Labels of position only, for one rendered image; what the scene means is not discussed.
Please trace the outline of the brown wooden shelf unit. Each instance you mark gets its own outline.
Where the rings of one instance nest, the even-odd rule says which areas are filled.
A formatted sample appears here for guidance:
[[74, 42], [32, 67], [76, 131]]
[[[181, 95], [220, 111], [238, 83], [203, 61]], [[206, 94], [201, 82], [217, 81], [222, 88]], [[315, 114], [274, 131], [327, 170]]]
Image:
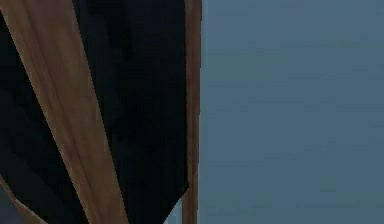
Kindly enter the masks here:
[[0, 0], [0, 189], [26, 224], [198, 224], [201, 0]]

